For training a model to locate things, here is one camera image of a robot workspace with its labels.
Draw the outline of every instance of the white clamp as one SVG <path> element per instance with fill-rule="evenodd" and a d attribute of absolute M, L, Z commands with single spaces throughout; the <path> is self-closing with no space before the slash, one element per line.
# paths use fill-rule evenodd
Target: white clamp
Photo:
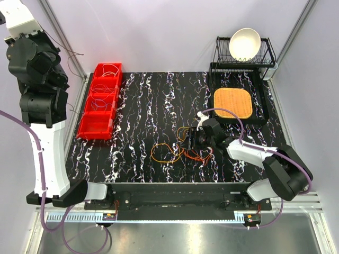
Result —
<path fill-rule="evenodd" d="M 202 123 L 203 123 L 204 121 L 206 121 L 206 120 L 207 120 L 208 118 L 210 118 L 210 117 L 207 116 L 207 115 L 202 114 L 201 111 L 199 111 L 199 112 L 197 113 L 197 116 L 200 118 L 200 121 L 199 121 L 198 126 L 197 126 L 197 131 L 199 131 L 199 127 L 202 126 Z"/>

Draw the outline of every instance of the black table surface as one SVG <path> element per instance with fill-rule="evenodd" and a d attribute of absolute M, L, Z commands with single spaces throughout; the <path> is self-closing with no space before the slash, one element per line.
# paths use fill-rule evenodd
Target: black table surface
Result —
<path fill-rule="evenodd" d="M 225 86 L 230 73 L 225 73 Z M 237 79 L 232 87 L 253 85 L 245 72 L 232 73 Z M 174 163 L 152 160 L 154 144 L 167 143 L 177 149 L 177 130 L 192 126 L 198 111 L 209 108 L 207 72 L 133 72 L 124 73 L 111 140 L 77 139 L 77 127 L 68 153 L 66 169 L 71 178 L 91 182 L 166 183 L 166 182 L 252 182 L 265 178 L 265 172 L 243 161 L 226 156 L 211 156 L 206 165 L 181 156 Z M 265 126 L 245 126 L 244 140 L 269 147 L 285 144 L 281 124 L 267 83 L 264 94 L 270 119 Z M 256 114 L 261 108 L 256 105 Z M 223 125 L 230 136 L 239 136 L 239 125 Z M 208 151 L 201 151 L 202 156 Z M 171 161 L 174 155 L 165 146 L 157 147 L 154 157 Z"/>

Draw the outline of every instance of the dish rack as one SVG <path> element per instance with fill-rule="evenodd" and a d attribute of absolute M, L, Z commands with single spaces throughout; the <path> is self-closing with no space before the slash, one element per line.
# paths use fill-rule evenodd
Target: dish rack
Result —
<path fill-rule="evenodd" d="M 275 65 L 275 53 L 269 38 L 261 38 L 259 51 L 252 59 L 234 59 L 229 52 L 230 37 L 217 37 L 217 46 L 213 62 L 219 63 L 221 68 L 271 68 Z"/>
<path fill-rule="evenodd" d="M 269 120 L 267 101 L 264 95 L 263 80 L 268 68 L 274 67 L 276 56 L 269 38 L 261 38 L 261 46 L 257 55 L 245 61 L 234 59 L 229 52 L 229 37 L 217 37 L 216 49 L 213 62 L 209 70 L 209 89 L 211 93 L 210 106 L 214 107 L 214 92 L 218 88 L 242 88 L 247 90 L 255 100 L 252 100 L 253 113 L 247 119 L 242 119 L 244 124 L 265 125 Z M 266 68 L 266 72 L 260 77 L 260 68 Z M 228 75 L 227 86 L 223 75 Z M 244 75 L 246 80 L 239 85 L 237 76 Z M 233 118 L 222 118 L 211 112 L 219 123 L 237 124 L 238 121 Z"/>

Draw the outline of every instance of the red storage tray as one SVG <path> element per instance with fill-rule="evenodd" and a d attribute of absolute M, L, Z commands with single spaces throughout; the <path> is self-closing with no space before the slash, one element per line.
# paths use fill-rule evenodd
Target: red storage tray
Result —
<path fill-rule="evenodd" d="M 121 81 L 121 63 L 98 64 L 80 121 L 78 138 L 112 138 Z"/>
<path fill-rule="evenodd" d="M 95 115 L 85 113 L 81 119 L 77 137 L 83 139 L 111 139 L 113 121 L 111 113 Z"/>

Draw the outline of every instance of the orange placemat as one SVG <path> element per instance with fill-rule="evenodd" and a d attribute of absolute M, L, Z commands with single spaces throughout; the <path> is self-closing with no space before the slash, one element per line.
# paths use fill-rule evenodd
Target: orange placemat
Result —
<path fill-rule="evenodd" d="M 239 118 L 249 118 L 252 113 L 252 99 L 248 91 L 240 88 L 219 88 L 214 93 L 214 107 L 224 108 L 235 113 Z M 218 117 L 235 118 L 231 114 L 215 110 Z"/>

